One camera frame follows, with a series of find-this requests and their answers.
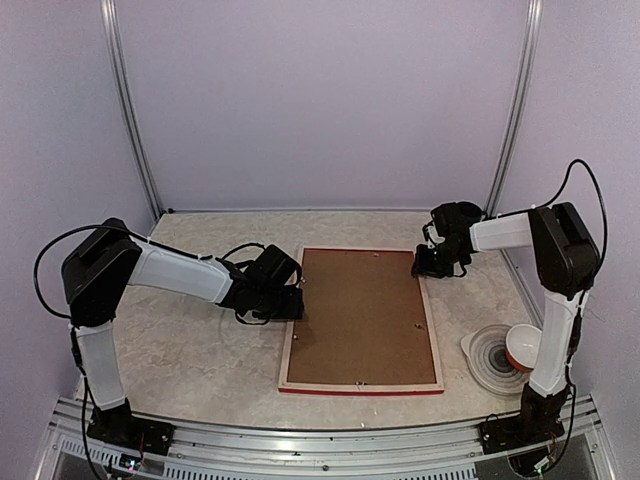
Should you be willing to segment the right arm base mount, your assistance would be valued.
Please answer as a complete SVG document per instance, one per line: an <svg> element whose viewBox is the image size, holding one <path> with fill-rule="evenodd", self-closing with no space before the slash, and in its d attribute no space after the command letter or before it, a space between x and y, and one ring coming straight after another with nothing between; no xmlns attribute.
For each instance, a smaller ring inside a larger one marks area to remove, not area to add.
<svg viewBox="0 0 640 480"><path fill-rule="evenodd" d="M478 425L478 433L483 454L490 455L561 437L565 428L560 421L553 421L527 430L518 416L512 416L485 420Z"/></svg>

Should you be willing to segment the clear glass plate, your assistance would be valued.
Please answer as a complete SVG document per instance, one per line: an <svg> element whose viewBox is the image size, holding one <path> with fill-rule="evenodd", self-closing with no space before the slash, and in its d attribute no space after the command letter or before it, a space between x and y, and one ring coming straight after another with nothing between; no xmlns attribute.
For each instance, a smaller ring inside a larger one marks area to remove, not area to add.
<svg viewBox="0 0 640 480"><path fill-rule="evenodd" d="M516 339L523 340L526 353L518 370L508 359L507 337L516 329ZM535 365L542 331L530 324L493 324L470 333L460 341L467 365L476 382L492 394L519 396Z"/></svg>

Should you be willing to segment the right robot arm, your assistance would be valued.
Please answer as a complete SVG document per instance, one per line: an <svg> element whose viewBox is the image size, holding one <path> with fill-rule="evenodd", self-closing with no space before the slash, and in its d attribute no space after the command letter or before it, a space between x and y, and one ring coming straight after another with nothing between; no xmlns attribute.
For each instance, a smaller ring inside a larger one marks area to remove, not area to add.
<svg viewBox="0 0 640 480"><path fill-rule="evenodd" d="M575 206L557 196L494 217L466 201L442 204L430 216L422 228L425 241L416 248L413 276L462 278L477 252L532 249L545 299L540 349L518 415L481 426L491 439L505 434L523 444L561 434L561 408L575 393L570 369L582 313L608 244L595 243Z"/></svg>

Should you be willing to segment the front aluminium rail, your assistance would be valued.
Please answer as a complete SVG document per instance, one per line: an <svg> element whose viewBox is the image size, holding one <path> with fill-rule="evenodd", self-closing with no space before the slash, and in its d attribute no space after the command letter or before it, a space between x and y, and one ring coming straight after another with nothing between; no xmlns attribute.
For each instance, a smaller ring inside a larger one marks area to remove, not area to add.
<svg viewBox="0 0 640 480"><path fill-rule="evenodd" d="M167 450L127 450L83 439L91 410L60 399L37 479L612 479L593 401L562 412L566 434L487 451L479 419L399 428L286 430L172 420Z"/></svg>

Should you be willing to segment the white orange bowl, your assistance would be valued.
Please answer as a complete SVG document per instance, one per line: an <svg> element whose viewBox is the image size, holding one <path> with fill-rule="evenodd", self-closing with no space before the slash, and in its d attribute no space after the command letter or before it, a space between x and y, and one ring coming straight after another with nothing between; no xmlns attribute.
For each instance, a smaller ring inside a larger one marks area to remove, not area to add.
<svg viewBox="0 0 640 480"><path fill-rule="evenodd" d="M530 373L538 357L542 331L530 324L512 326L505 337L506 356L516 370Z"/></svg>

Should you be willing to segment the right aluminium post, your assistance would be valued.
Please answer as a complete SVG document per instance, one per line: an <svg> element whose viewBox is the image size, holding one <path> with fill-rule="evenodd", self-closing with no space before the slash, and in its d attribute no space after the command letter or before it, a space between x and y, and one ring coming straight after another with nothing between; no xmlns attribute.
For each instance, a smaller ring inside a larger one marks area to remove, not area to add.
<svg viewBox="0 0 640 480"><path fill-rule="evenodd" d="M543 5L543 0L530 0L528 2L515 89L507 117L506 130L501 142L497 167L485 204L485 212L489 216L495 215L498 211L500 198L506 185L508 170L513 160L534 69L539 31L543 16Z"/></svg>

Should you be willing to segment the left aluminium post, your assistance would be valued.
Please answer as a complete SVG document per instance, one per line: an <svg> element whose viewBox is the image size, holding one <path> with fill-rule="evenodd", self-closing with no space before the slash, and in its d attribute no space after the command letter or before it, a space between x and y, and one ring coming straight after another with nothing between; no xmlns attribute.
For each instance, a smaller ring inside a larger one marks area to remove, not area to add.
<svg viewBox="0 0 640 480"><path fill-rule="evenodd" d="M117 5L114 0L100 2L102 23L106 35L106 45L114 76L116 95L124 122L125 132L132 150L134 164L139 174L143 193L152 218L158 221L163 213L163 205L145 152L139 122L135 112L133 96L127 75L126 60L119 28Z"/></svg>

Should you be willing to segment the aluminium post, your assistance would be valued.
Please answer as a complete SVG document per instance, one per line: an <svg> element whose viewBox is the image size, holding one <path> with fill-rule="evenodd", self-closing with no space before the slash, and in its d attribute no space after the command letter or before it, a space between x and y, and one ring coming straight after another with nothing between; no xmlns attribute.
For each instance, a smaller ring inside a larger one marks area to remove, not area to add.
<svg viewBox="0 0 640 480"><path fill-rule="evenodd" d="M498 211L500 198L506 185L508 170L513 160L534 69L539 31L543 16L543 5L543 0L530 0L528 2L515 89L507 117L506 130L501 142L497 167L485 204L485 212L489 216L495 215Z"/></svg>
<svg viewBox="0 0 640 480"><path fill-rule="evenodd" d="M114 0L100 2L102 23L106 35L106 45L114 76L116 95L124 122L125 132L132 150L134 164L139 174L143 193L152 218L158 221L163 213L163 205L145 152L139 122L135 112L133 96L127 75L126 60L119 28L117 5Z"/></svg>

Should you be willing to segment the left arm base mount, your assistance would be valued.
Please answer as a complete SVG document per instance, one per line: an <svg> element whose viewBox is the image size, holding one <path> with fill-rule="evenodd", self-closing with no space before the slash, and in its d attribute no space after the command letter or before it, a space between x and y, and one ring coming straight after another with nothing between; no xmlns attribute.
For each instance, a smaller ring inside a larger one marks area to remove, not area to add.
<svg viewBox="0 0 640 480"><path fill-rule="evenodd" d="M91 439L102 441L142 454L167 456L175 427L167 422L133 417L125 427L107 428L93 420L87 434Z"/></svg>

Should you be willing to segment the dark green mug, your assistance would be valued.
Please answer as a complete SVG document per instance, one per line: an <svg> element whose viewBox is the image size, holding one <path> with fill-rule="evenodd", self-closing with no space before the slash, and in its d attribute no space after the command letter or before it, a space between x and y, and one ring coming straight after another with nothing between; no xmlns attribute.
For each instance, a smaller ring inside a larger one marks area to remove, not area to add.
<svg viewBox="0 0 640 480"><path fill-rule="evenodd" d="M482 221L485 217L484 210L477 204L468 202L468 201L460 201L457 203L460 214L471 223L476 223Z"/></svg>

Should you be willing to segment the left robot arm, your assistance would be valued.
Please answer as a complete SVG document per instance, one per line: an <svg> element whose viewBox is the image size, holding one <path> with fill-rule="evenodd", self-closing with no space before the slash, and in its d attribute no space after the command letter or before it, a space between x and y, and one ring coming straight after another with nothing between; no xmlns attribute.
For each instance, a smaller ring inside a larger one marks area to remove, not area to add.
<svg viewBox="0 0 640 480"><path fill-rule="evenodd" d="M61 265L68 306L62 313L42 293L40 264L54 246L79 233L86 238ZM198 255L161 244L131 231L121 219L109 218L69 230L40 250L33 264L35 294L46 311L69 323L74 361L85 398L93 405L89 437L127 445L148 437L151 428L164 434L173 429L135 416L124 391L113 330L128 287L194 297L232 311L243 325L302 318L301 265L273 244L258 248L256 258L232 262L228 254Z"/></svg>

